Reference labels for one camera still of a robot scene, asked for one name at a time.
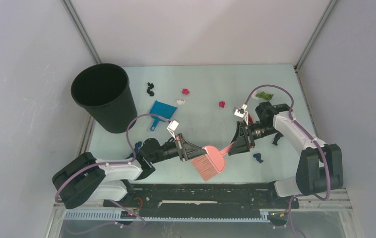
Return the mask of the pink hand brush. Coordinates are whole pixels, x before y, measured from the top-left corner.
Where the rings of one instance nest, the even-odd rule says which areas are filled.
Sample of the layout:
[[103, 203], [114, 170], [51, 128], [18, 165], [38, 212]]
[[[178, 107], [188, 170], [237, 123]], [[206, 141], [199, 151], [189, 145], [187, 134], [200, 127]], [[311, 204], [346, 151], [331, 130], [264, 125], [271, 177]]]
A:
[[219, 150], [212, 145], [206, 145], [203, 149], [206, 151], [204, 155], [191, 159], [191, 164], [195, 167], [199, 175], [204, 181], [210, 180], [212, 177], [221, 173], [225, 168], [224, 156], [232, 148], [233, 143]]

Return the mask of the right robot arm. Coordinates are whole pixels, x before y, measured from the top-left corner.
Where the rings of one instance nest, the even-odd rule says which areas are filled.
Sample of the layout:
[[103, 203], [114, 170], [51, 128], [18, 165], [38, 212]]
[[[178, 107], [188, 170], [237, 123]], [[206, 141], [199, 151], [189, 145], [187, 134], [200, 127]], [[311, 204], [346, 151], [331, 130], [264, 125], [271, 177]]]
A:
[[299, 154], [299, 163], [293, 177], [272, 182], [266, 201], [272, 207], [279, 207], [286, 197], [294, 195], [315, 195], [326, 193], [327, 200], [333, 189], [343, 187], [342, 152], [337, 144], [327, 144], [311, 135], [296, 119], [287, 104], [272, 105], [260, 103], [255, 112], [259, 120], [250, 123], [247, 106], [236, 108], [234, 114], [242, 121], [231, 141], [228, 155], [249, 152], [255, 141], [274, 135], [274, 140], [285, 137]]

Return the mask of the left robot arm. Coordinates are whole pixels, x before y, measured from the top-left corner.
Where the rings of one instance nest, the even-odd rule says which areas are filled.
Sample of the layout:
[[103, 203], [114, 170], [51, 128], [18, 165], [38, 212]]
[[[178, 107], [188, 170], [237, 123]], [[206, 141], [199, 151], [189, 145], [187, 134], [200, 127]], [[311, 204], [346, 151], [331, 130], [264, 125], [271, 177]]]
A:
[[53, 177], [55, 201], [66, 209], [77, 208], [91, 200], [113, 200], [122, 206], [134, 202], [131, 181], [145, 179], [155, 172], [154, 164], [179, 158], [182, 162], [203, 156], [207, 151], [188, 142], [182, 134], [164, 144], [146, 139], [141, 147], [122, 161], [97, 159], [85, 152], [69, 162]]

